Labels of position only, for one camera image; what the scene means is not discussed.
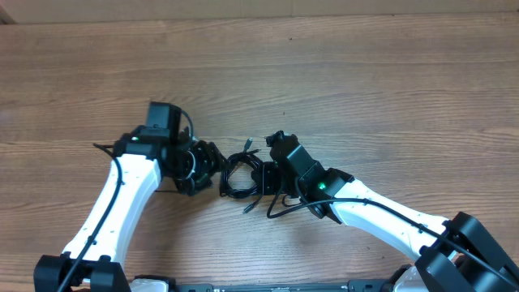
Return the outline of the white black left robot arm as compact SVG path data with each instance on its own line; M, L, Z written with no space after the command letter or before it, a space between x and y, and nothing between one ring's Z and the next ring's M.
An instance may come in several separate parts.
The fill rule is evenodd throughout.
M109 175L92 211L59 256L43 255L34 269L36 292L73 291L86 282L91 291L174 291L173 278L141 275L128 281L123 266L145 205L164 178L192 196L212 185L225 167L213 143L198 140L193 127L180 127L187 112L151 102L145 124L112 146Z

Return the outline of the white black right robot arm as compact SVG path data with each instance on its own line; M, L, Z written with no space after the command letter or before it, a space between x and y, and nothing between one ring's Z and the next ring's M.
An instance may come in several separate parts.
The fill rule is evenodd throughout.
M387 291L516 291L518 267L475 217L449 220L377 194L342 170L325 169L296 135L266 137L277 192L299 199L277 215L308 209L318 218L366 231L412 260Z

